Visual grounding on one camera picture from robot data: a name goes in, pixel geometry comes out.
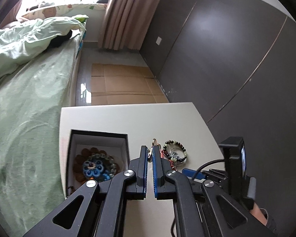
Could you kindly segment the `person's right hand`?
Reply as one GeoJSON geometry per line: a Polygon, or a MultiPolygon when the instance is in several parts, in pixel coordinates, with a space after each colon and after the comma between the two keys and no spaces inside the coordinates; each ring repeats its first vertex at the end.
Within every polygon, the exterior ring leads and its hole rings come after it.
{"type": "Polygon", "coordinates": [[[256,203],[254,203],[252,210],[250,210],[251,215],[253,215],[257,220],[259,220],[263,225],[267,225],[268,215],[264,209],[258,207],[256,203]]]}

